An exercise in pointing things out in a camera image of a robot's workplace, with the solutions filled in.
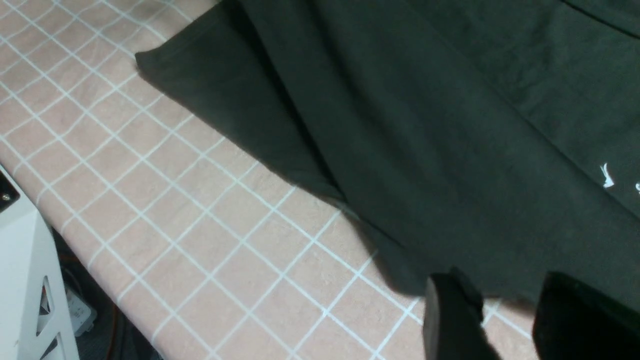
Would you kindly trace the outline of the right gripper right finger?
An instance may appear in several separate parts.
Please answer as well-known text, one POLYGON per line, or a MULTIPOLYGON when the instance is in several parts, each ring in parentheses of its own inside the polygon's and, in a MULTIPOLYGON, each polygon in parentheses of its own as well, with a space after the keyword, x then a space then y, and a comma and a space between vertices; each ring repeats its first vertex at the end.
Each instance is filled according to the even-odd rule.
POLYGON ((550 272, 532 339, 540 360, 638 360, 640 315, 583 281, 550 272))

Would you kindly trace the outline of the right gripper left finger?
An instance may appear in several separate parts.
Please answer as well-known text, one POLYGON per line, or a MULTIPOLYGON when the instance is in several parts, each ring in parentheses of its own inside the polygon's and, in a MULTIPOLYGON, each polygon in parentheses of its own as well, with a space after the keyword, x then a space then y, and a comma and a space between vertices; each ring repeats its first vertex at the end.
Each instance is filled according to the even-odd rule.
POLYGON ((423 348, 427 360, 499 360, 482 327, 484 298, 457 268, 426 282, 423 348))

